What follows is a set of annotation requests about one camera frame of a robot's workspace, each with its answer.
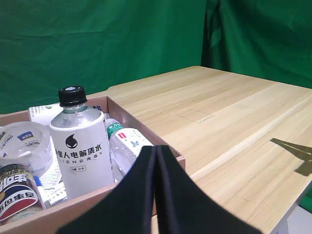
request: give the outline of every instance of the water bottle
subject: water bottle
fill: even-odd
[[[114,178],[120,181],[128,173],[145,145],[152,146],[142,133],[134,128],[124,128],[116,119],[106,114],[105,127],[109,138]]]
[[[50,124],[68,199],[112,184],[113,173],[103,112],[89,107],[84,88],[58,92],[63,111]]]

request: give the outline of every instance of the black bottle cap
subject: black bottle cap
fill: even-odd
[[[76,106],[87,101],[82,86],[69,86],[58,91],[59,105],[62,107]]]

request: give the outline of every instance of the cardboard box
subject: cardboard box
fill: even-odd
[[[134,116],[129,114],[125,109],[120,107],[117,103],[107,96],[90,98],[87,102],[88,105],[100,105],[102,111],[109,113],[112,118],[117,119],[124,127],[138,129],[152,144],[160,145],[166,144],[163,139],[152,132],[143,123],[137,120]],[[21,111],[3,115],[0,117],[0,126],[18,121],[29,121],[27,111]],[[185,168],[184,157],[173,147],[171,150],[180,165]],[[4,234],[52,234],[64,224],[79,217],[85,211],[89,210],[97,203],[99,203],[117,184],[98,189],[86,195],[77,197],[70,201],[66,201],[56,205],[47,210],[33,214],[24,219],[5,224],[0,227],[0,233]]]

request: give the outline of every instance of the green backdrop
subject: green backdrop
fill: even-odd
[[[2,0],[0,113],[201,62],[206,0]]]
[[[312,88],[312,1],[207,0],[203,65]]]

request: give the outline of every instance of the table surface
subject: table surface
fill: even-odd
[[[209,197],[266,234],[310,184],[311,89],[194,66],[91,96],[100,94],[180,151]]]

